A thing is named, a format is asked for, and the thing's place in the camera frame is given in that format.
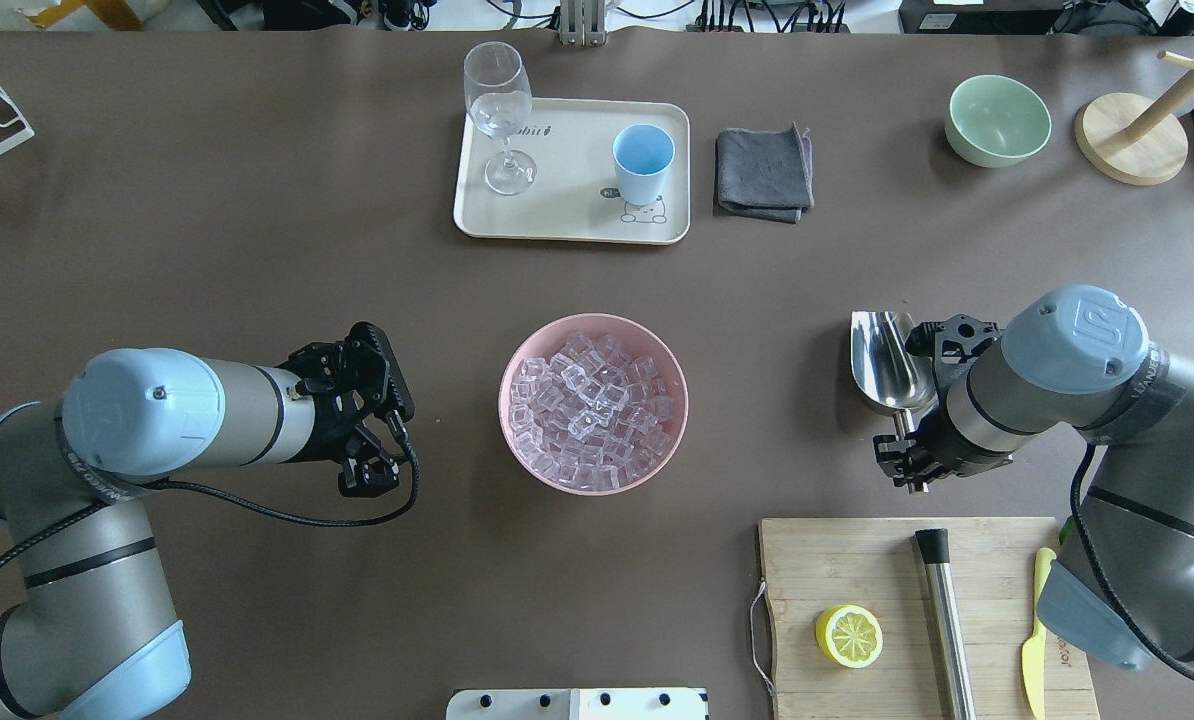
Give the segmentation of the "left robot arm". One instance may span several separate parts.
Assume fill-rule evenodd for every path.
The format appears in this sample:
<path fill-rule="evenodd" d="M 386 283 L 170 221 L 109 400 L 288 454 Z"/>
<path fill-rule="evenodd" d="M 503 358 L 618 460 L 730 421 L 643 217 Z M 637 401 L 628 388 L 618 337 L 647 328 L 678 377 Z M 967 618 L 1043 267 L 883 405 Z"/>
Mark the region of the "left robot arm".
<path fill-rule="evenodd" d="M 0 719 L 143 719 L 176 701 L 193 670 L 144 498 L 184 490 L 314 527 L 184 470 L 282 462 L 338 464 L 338 490 L 374 498 L 419 464 L 414 404 L 390 341 L 355 324 L 278 367 L 176 347 L 116 347 L 54 404 L 0 416 L 0 525 L 27 597 L 0 611 Z"/>

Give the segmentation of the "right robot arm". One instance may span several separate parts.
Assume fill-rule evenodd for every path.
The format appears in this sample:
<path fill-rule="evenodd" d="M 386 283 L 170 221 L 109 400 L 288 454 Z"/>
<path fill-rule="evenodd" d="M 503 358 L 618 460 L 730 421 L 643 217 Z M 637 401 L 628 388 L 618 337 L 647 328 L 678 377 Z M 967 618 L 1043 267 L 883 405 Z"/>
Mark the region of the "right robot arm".
<path fill-rule="evenodd" d="M 1090 284 L 1045 293 L 1004 327 L 918 325 L 904 347 L 930 359 L 936 400 L 903 437 L 873 439 L 884 473 L 899 487 L 971 476 L 1073 427 L 1103 457 L 1073 474 L 1042 624 L 1106 664 L 1164 661 L 1194 681 L 1194 359 Z"/>

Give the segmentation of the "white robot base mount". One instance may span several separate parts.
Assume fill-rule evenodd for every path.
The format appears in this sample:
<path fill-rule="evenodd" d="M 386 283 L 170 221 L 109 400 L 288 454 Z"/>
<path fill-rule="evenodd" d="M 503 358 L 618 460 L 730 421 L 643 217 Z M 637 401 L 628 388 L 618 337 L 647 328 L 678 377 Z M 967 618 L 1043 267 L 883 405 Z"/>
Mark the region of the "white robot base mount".
<path fill-rule="evenodd" d="M 707 719 L 704 689 L 689 687 L 464 689 L 447 719 Z"/>

